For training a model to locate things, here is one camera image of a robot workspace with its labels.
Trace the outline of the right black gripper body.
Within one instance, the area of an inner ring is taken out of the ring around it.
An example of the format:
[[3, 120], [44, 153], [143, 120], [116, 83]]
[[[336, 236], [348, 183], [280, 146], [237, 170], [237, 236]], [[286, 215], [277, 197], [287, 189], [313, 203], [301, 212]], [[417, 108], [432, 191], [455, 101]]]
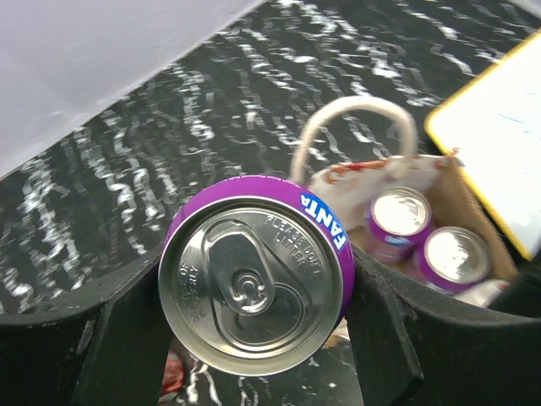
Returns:
[[540, 253], [519, 267], [518, 276], [489, 305], [491, 310], [506, 314], [540, 318]]

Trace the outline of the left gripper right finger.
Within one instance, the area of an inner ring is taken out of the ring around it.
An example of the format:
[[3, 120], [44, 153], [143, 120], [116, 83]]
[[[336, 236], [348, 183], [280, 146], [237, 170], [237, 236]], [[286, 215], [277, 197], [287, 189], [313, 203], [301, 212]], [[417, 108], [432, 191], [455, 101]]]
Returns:
[[538, 405], [540, 320], [440, 294], [353, 251], [347, 324], [367, 405]]

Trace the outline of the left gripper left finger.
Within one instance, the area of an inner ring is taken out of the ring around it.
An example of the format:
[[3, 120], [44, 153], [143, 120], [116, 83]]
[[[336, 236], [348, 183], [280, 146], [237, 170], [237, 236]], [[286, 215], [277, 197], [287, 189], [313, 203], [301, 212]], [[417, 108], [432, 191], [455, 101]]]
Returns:
[[83, 287], [1, 316], [3, 405], [156, 405], [171, 331], [161, 248]]

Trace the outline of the red cola can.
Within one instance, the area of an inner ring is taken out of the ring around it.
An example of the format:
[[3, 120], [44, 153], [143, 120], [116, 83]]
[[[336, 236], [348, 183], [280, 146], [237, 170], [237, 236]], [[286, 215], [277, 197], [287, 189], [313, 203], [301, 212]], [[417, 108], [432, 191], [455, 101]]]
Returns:
[[159, 404], [172, 401], [182, 391], [195, 361], [196, 358], [176, 338], [173, 338], [167, 354]]

